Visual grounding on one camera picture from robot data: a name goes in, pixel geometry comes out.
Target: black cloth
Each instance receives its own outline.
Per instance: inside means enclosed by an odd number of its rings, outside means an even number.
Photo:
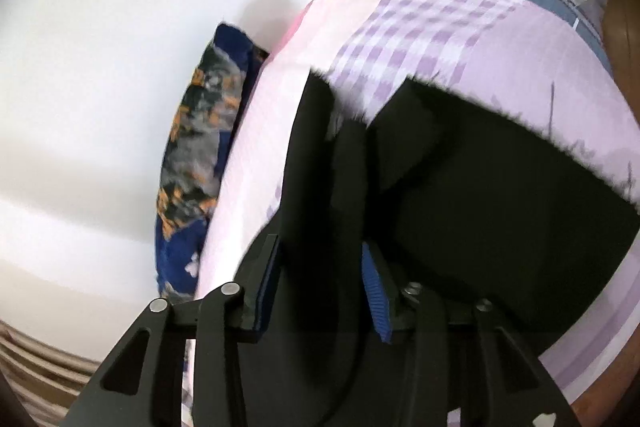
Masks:
[[[593,302],[638,232],[635,208],[588,169],[440,88],[408,79],[368,128],[346,121],[334,138],[332,110],[330,88],[311,74],[280,209],[236,276],[247,277],[267,233],[280,234],[269,330],[241,347],[250,425],[393,424],[411,354],[372,333],[364,240],[444,298],[494,300],[541,353]]]

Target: wall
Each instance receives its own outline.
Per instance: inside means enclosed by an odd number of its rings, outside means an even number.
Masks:
[[[0,0],[0,318],[108,352],[156,293],[159,165],[204,46],[224,20],[270,48],[308,1]]]

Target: brown wooden surface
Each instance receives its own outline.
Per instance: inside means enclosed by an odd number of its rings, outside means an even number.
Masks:
[[[603,33],[614,79],[640,121],[640,0],[609,0]],[[639,369],[640,327],[614,362],[574,403],[583,427],[598,427],[609,417]]]

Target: gray circle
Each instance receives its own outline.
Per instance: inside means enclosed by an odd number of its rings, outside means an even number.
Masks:
[[[410,282],[407,284],[406,288],[404,288],[404,292],[407,295],[420,295],[422,291],[422,285],[419,282]]]
[[[240,291],[240,285],[237,282],[226,282],[220,288],[222,295],[235,295]]]
[[[494,305],[491,304],[491,301],[488,299],[482,299],[478,304],[476,304],[476,308],[481,312],[490,312],[493,307]]]
[[[154,299],[149,304],[149,309],[154,313],[164,311],[169,304],[164,299]]]

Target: purple gingham pattern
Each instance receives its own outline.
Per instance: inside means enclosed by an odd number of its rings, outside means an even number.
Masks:
[[[480,35],[523,0],[380,0],[338,52],[329,82],[343,109],[375,117],[408,74],[460,81]]]

